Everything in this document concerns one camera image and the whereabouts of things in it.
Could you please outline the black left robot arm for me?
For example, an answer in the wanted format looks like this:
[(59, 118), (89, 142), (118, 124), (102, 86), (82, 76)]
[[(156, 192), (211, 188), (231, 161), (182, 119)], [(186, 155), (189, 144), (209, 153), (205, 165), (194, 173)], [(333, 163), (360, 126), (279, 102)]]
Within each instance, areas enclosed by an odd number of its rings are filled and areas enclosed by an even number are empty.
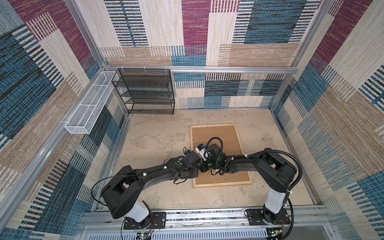
[(165, 181), (196, 178), (203, 161), (198, 154), (190, 152), (151, 168), (134, 170), (125, 166), (104, 186), (102, 198), (113, 219), (125, 217), (138, 224), (147, 224), (152, 212), (147, 204), (138, 201), (141, 192)]

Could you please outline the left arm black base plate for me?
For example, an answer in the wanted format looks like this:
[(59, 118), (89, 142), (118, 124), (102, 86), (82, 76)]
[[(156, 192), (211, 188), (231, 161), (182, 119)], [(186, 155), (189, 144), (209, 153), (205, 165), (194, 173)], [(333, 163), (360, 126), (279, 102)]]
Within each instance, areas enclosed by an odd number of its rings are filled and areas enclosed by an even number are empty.
[(136, 222), (132, 218), (126, 218), (123, 229), (124, 230), (149, 230), (151, 228), (155, 229), (164, 229), (166, 226), (166, 212), (154, 212), (149, 213), (149, 215), (144, 218), (141, 222)]

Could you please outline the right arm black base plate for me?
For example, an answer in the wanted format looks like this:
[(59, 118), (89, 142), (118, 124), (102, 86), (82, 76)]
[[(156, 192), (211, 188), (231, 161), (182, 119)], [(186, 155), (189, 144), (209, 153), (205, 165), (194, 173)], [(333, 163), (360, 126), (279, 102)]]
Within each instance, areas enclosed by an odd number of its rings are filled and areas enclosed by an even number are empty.
[(250, 226), (291, 224), (291, 219), (284, 208), (282, 208), (278, 214), (274, 214), (263, 208), (246, 209), (244, 214), (248, 218)]

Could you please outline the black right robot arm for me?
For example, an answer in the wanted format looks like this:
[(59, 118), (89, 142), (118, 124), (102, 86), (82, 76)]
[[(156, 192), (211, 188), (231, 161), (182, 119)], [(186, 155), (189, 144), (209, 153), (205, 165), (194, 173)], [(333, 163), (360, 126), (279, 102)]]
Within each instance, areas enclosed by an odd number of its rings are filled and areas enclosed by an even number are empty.
[(266, 148), (250, 155), (227, 156), (216, 144), (200, 144), (195, 151), (201, 156), (199, 168), (202, 172), (215, 170), (220, 175), (238, 172), (258, 172), (270, 187), (267, 201), (263, 205), (262, 218), (268, 225), (280, 219), (292, 189), (303, 175), (301, 163), (284, 151)]

